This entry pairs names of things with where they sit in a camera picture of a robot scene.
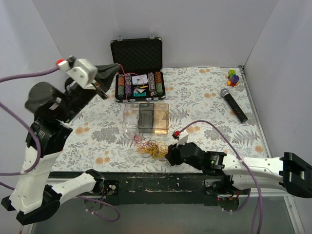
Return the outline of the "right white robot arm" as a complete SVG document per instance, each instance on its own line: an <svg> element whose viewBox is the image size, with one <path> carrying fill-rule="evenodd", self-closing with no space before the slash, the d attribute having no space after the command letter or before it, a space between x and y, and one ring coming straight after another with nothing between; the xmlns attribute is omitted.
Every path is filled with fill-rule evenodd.
<svg viewBox="0 0 312 234"><path fill-rule="evenodd" d="M204 151L191 142L170 145L165 158L172 166L186 163L204 174L222 176L220 188L227 194L259 186L301 198L312 196L312 167L294 153L238 159L223 152Z"/></svg>

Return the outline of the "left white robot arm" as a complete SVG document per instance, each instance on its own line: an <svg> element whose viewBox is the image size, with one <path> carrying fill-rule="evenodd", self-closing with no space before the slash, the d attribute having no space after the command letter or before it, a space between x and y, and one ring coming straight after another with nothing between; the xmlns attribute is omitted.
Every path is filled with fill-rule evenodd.
<svg viewBox="0 0 312 234"><path fill-rule="evenodd" d="M61 204L82 193L99 195L104 190L103 175L93 169L57 185L47 184L47 179L72 132L68 123L95 96L107 98L120 66L94 66L72 58L58 61L56 70L68 75L64 92L48 82L39 82L29 91L25 108L34 121L26 125L25 160L12 194L1 201L6 210L18 212L16 218L22 225L49 219Z"/></svg>

